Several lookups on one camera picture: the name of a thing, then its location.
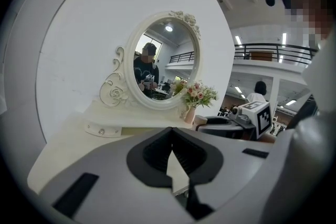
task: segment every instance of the vase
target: vase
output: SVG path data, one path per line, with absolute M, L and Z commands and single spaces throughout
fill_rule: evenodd
M 189 124 L 193 123 L 194 116 L 195 116 L 195 110 L 196 108 L 194 108 L 193 106 L 189 109 L 187 116 L 185 116 L 185 119 L 184 119 L 186 123 L 189 123 Z

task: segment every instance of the window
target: window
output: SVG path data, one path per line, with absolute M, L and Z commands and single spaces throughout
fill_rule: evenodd
M 176 77 L 175 77 L 175 80 L 184 80 L 185 82 L 187 82 L 185 79 L 183 79 L 183 78 L 181 78 L 181 77 L 179 77 L 179 76 L 176 76 Z
M 146 45 L 146 43 L 152 43 L 156 46 L 156 54 L 154 56 L 154 60 L 155 60 L 157 55 L 159 54 L 162 43 L 158 42 L 157 40 L 155 40 L 155 39 L 153 39 L 149 36 L 146 36 L 145 34 L 143 34 L 139 39 L 139 42 L 137 44 L 137 47 L 135 48 L 135 51 L 137 51 L 138 53 L 141 54 L 142 53 L 142 48 Z

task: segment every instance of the railing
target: railing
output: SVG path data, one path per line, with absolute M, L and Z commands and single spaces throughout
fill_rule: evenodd
M 252 60 L 251 53 L 265 54 L 258 55 L 258 58 L 276 59 L 277 62 L 290 61 L 308 65 L 318 50 L 295 45 L 282 45 L 275 43 L 251 43 L 235 45 L 235 59 Z
M 185 54 L 173 55 L 170 58 L 169 63 L 183 62 L 183 61 L 193 61 L 195 59 L 195 52 L 186 52 Z

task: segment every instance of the flower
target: flower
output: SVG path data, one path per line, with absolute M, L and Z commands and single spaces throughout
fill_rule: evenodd
M 126 92 L 124 92 L 123 89 L 119 87 L 115 87 L 110 91 L 110 97 L 112 98 L 112 106 L 118 105 L 120 102 L 125 103 L 125 101 L 128 99 Z
M 115 100 L 120 99 L 122 96 L 122 90 L 119 88 L 116 88 L 110 92 L 110 95 Z
M 195 16 L 193 15 L 190 15 L 190 14 L 184 15 L 184 20 L 191 26 L 194 26 L 196 24 L 196 19 L 195 19 Z
M 214 87 L 208 87 L 202 81 L 193 82 L 190 86 L 183 87 L 188 94 L 184 96 L 184 103 L 194 108 L 199 105 L 210 107 L 212 100 L 218 100 L 219 97 Z
M 173 12 L 175 17 L 183 19 L 183 11 Z
M 188 90 L 186 88 L 183 88 L 182 91 L 180 92 L 181 94 L 186 94 Z

